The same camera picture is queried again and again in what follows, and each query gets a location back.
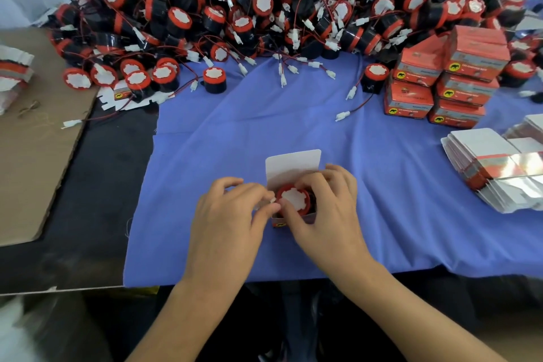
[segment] blue tablecloth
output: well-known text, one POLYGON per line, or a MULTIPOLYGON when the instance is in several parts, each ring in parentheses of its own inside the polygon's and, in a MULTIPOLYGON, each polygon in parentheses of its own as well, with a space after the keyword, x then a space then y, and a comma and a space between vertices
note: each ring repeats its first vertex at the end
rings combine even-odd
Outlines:
MULTIPOLYGON (((385 115, 383 94, 335 122, 367 94, 345 97, 363 69, 359 56, 323 61, 336 71, 299 65, 282 89, 277 60, 262 59, 243 78, 225 65, 227 92, 202 86, 160 107, 154 151, 130 238, 126 286, 180 280, 198 197, 221 176, 266 183, 268 156, 321 149, 321 164, 346 167, 358 179, 358 214, 371 254, 391 272, 444 264, 472 276, 521 273, 543 276, 543 212, 502 215, 480 201, 454 171, 440 138, 451 129, 385 115)), ((194 70, 201 74, 204 64, 194 70)), ((182 70, 181 81, 192 78, 182 70)), ((531 81, 540 90, 540 82, 531 81)), ((500 133, 543 107, 500 89, 486 106, 481 127, 500 133)), ((268 227, 250 281, 320 278, 323 274, 296 245, 288 228, 268 227)))

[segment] open box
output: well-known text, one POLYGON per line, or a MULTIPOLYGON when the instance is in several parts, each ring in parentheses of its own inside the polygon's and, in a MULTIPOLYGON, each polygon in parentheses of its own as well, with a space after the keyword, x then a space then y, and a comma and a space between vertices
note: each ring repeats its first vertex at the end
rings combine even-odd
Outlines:
MULTIPOLYGON (((277 156, 270 156, 266 159, 266 181, 267 189, 277 191, 286 184, 295 183, 303 175, 319 170, 321 151, 319 149, 303 152, 285 153, 277 156)), ((302 215, 306 223, 314 223, 316 212, 302 215)), ((280 212, 271 218, 273 227, 286 225, 280 212)))

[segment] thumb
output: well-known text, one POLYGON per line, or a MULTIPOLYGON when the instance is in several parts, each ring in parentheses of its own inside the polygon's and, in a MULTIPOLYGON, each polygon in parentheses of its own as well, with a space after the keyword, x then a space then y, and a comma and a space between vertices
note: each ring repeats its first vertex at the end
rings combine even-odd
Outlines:
POLYGON ((255 215, 253 216, 252 226, 252 228, 255 229, 255 232, 258 232, 259 235, 262 235, 262 233, 264 232, 264 228, 266 227, 266 223, 268 223, 268 220, 274 213, 279 212, 280 209, 281 205, 279 205, 278 203, 268 203, 267 205, 257 210, 255 215))
POLYGON ((296 208, 287 201, 286 199, 280 199, 279 204, 281 205, 281 213, 283 218, 287 221, 287 225, 290 228, 290 231, 297 238, 302 232, 307 229, 307 223, 303 221, 302 217, 296 210, 296 208))

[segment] person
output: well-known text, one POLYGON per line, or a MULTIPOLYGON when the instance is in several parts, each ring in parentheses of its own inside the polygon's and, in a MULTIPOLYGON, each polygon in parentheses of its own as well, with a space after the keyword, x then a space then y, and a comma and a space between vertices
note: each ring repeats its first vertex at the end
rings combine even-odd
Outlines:
MULTIPOLYGON (((260 184, 225 177, 211 185, 196 207, 185 273, 128 362, 198 358, 247 279, 264 228, 279 210, 302 250, 390 338, 398 360, 504 361, 372 258, 358 221, 357 182, 352 174, 327 165, 303 176, 295 186, 311 188, 315 194, 318 212, 312 225, 304 223, 286 200, 267 203, 253 216, 259 201, 274 197, 260 184)), ((371 358, 380 360, 382 354, 371 358)))

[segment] black table surface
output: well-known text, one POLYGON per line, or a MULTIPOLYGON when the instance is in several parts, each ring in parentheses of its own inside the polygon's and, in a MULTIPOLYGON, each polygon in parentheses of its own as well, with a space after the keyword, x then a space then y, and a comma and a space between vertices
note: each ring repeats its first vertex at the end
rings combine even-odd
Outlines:
MULTIPOLYGON (((93 118, 103 111, 97 100, 93 118)), ((86 124, 42 235, 0 247, 0 295, 120 286, 158 107, 86 124)))

